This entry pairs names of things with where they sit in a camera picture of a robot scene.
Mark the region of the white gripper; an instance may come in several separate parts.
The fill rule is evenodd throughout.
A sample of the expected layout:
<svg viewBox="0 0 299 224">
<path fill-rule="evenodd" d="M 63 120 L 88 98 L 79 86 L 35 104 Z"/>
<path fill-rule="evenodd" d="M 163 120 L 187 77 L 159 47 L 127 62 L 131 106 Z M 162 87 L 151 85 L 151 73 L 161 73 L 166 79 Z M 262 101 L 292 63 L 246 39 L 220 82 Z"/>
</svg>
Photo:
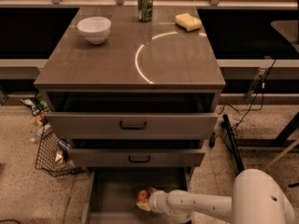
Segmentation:
<svg viewBox="0 0 299 224">
<path fill-rule="evenodd" d="M 148 191 L 150 194 L 149 201 L 137 202 L 136 206 L 143 211 L 149 212 L 151 210 L 154 213 L 167 214 L 169 211 L 167 193 L 153 187 L 149 187 Z"/>
</svg>

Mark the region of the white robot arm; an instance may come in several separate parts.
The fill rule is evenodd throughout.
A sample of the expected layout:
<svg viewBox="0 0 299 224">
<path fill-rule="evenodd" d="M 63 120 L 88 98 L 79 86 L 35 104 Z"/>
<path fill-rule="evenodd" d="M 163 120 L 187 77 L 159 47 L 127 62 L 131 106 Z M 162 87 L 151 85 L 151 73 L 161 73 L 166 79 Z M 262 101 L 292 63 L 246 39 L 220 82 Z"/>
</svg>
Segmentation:
<svg viewBox="0 0 299 224">
<path fill-rule="evenodd" d="M 197 212 L 229 224 L 295 224 L 293 207 L 278 183 L 257 169 L 247 169 L 236 177 L 230 197 L 148 188 L 138 192 L 136 205 L 178 223 L 191 220 Z"/>
</svg>

